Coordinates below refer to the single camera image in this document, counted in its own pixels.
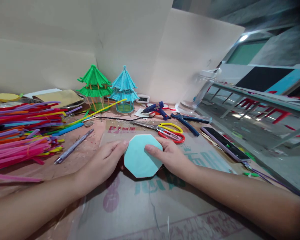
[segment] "blue glue gun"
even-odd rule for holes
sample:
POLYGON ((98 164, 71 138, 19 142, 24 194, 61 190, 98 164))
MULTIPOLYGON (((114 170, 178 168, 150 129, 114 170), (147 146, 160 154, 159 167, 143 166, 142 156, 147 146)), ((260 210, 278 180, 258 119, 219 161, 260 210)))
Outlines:
POLYGON ((163 102, 159 102, 159 104, 153 104, 153 105, 147 107, 141 113, 155 112, 156 115, 159 115, 159 114, 162 115, 163 120, 171 119, 171 117, 169 117, 162 108, 163 108, 163 102))

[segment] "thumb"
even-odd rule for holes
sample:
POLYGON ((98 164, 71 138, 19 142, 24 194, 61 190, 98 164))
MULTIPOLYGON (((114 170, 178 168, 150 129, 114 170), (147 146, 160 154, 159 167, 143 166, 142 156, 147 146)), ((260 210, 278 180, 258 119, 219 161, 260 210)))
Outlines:
POLYGON ((112 153, 109 155, 108 158, 116 159, 119 161, 120 157, 124 154, 124 152, 127 150, 129 142, 123 141, 119 143, 115 149, 112 151, 112 153))
POLYGON ((161 151, 159 148, 153 146, 153 145, 150 145, 150 144, 147 144, 145 146, 145 150, 152 156, 158 158, 159 160, 164 160, 165 157, 166 157, 166 153, 161 151))

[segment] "digital display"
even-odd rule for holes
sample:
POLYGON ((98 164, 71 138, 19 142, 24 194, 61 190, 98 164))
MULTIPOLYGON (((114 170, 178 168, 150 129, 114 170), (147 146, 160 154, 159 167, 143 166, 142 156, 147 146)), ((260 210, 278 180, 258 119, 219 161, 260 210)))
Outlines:
POLYGON ((148 98, 139 98, 139 101, 140 102, 146 102, 146 101, 148 101, 148 98))

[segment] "hand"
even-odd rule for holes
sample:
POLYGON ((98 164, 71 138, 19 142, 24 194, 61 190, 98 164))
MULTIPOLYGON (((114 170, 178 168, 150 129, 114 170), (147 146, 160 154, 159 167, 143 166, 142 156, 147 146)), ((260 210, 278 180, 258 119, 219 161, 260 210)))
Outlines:
POLYGON ((101 146, 91 160, 75 173, 76 188, 81 196, 111 176, 128 144, 127 141, 114 141, 101 146))
POLYGON ((171 173, 185 180, 196 165, 184 156, 172 140, 162 137, 156 139, 162 145, 163 151, 150 144, 146 145, 145 150, 158 158, 171 173))

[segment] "blue foam octagon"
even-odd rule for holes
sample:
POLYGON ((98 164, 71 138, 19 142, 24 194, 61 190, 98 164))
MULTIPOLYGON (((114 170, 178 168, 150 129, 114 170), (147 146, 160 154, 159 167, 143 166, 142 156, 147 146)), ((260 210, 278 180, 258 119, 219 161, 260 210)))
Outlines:
POLYGON ((162 162, 144 150, 147 144, 154 145, 162 150, 161 144, 154 136, 141 134, 130 140, 124 154, 124 165, 136 178, 152 177, 162 166, 162 162))

